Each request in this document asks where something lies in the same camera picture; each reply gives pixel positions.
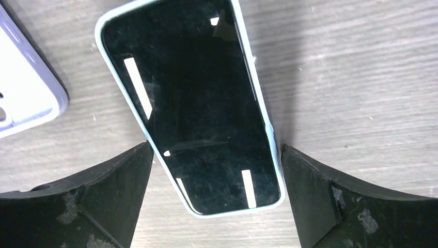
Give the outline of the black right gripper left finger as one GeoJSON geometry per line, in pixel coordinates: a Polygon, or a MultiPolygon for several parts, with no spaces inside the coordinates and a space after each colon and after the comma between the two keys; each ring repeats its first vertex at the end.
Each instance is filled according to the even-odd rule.
{"type": "Polygon", "coordinates": [[[147,142],[30,191],[1,194],[1,247],[130,247],[153,149],[147,142]]]}

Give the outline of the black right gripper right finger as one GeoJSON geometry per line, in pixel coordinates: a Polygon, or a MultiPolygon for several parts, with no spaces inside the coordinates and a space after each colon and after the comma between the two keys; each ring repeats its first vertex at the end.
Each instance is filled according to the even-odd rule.
{"type": "Polygon", "coordinates": [[[363,181],[284,145],[302,247],[437,247],[437,199],[363,181]]]}

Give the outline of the lilac cased phone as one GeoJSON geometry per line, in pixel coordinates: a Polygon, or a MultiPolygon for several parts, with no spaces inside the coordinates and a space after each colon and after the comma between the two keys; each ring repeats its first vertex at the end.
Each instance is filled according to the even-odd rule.
{"type": "Polygon", "coordinates": [[[1,137],[52,121],[68,104],[60,80],[1,4],[1,137]]]}

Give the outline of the light blue cased phone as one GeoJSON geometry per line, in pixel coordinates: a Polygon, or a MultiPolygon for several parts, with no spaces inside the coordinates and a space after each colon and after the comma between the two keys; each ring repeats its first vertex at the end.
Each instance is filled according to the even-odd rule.
{"type": "Polygon", "coordinates": [[[207,219],[282,203],[238,1],[132,1],[98,19],[95,39],[188,212],[207,219]]]}

